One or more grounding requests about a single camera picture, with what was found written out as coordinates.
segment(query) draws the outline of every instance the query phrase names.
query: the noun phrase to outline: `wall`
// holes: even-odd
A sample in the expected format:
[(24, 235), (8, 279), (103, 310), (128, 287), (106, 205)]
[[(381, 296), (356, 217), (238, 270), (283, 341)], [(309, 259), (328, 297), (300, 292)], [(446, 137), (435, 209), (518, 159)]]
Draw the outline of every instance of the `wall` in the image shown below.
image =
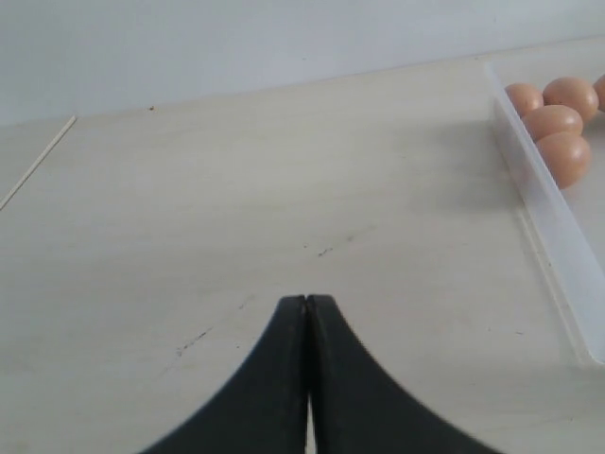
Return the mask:
[(0, 124), (602, 33), (601, 0), (2, 0)]

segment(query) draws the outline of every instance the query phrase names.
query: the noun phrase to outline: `egg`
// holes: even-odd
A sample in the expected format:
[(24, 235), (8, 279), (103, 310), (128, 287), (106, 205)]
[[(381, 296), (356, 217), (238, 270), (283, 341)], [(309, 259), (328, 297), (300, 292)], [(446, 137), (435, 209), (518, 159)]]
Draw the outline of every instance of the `egg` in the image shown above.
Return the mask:
[(571, 107), (578, 112), (584, 123), (590, 121), (598, 110), (598, 95), (593, 85), (579, 78), (554, 79), (544, 88), (544, 104)]
[(560, 189), (581, 179), (591, 163), (590, 145), (573, 132), (557, 132), (536, 144), (544, 163)]
[(524, 116), (523, 124), (534, 142), (555, 132), (580, 135), (584, 128), (579, 113), (567, 106), (543, 106)]
[(534, 111), (545, 104), (542, 92), (530, 83), (512, 83), (505, 88), (505, 90), (514, 110), (517, 111), (521, 117), (526, 116), (531, 111)]
[(598, 95), (598, 108), (605, 112), (605, 76), (602, 76), (597, 80), (593, 87)]

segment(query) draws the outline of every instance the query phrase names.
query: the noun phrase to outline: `clear plastic container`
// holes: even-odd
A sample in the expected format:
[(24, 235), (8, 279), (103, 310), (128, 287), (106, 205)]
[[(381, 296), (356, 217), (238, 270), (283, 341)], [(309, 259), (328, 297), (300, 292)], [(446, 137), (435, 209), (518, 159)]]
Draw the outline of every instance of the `clear plastic container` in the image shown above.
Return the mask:
[(605, 363), (605, 113), (584, 129), (593, 151), (588, 175), (561, 191), (504, 91), (514, 82), (543, 89), (563, 76), (596, 81), (605, 74), (605, 39), (505, 55), (488, 62), (486, 73), (493, 87), (498, 146), (586, 348), (594, 360)]

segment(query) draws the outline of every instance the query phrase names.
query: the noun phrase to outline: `plastic tray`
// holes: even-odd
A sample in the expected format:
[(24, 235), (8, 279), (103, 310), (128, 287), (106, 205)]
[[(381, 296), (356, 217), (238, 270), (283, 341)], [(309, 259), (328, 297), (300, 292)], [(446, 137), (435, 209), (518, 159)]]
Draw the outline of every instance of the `plastic tray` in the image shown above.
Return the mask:
[(593, 162), (583, 180), (559, 190), (504, 88), (605, 74), (605, 39), (557, 44), (486, 64), (496, 140), (591, 357), (605, 363), (605, 113), (585, 125)]

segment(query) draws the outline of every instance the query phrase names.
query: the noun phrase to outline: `table surface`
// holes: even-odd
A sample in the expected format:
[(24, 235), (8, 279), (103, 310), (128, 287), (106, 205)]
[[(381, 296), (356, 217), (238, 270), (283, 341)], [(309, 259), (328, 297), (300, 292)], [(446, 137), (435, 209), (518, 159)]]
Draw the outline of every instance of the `table surface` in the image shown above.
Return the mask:
[[(481, 440), (601, 453), (605, 375), (493, 141), (483, 61), (79, 119), (0, 212), (0, 452), (140, 450), (281, 296), (330, 293)], [(0, 130), (1, 190), (63, 123)]]

